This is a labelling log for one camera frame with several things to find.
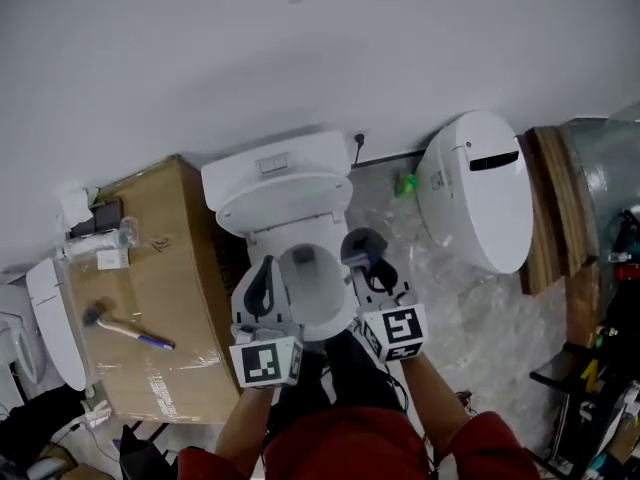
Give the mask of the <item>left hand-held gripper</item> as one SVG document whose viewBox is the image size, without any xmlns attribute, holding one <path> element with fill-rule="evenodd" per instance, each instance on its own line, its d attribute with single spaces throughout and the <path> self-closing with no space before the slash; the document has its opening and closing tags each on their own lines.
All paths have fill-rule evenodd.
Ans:
<svg viewBox="0 0 640 480">
<path fill-rule="evenodd" d="M 251 267 L 232 295 L 234 343 L 229 350 L 242 388 L 295 386 L 299 379 L 302 328 L 292 320 L 279 262 L 273 256 L 269 259 L 274 318 L 265 317 L 268 314 L 267 260 Z"/>
</svg>

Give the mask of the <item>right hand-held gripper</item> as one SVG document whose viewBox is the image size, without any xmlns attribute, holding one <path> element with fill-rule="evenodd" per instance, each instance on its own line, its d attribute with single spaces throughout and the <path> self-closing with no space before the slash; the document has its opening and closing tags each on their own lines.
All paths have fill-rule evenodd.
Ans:
<svg viewBox="0 0 640 480">
<path fill-rule="evenodd" d="M 396 269 L 385 259 L 370 263 L 349 262 L 354 291 L 365 304 L 357 310 L 361 335 L 380 363 L 404 361 L 419 356 L 428 339 L 428 325 L 424 305 L 407 282 L 392 295 L 398 283 Z"/>
</svg>

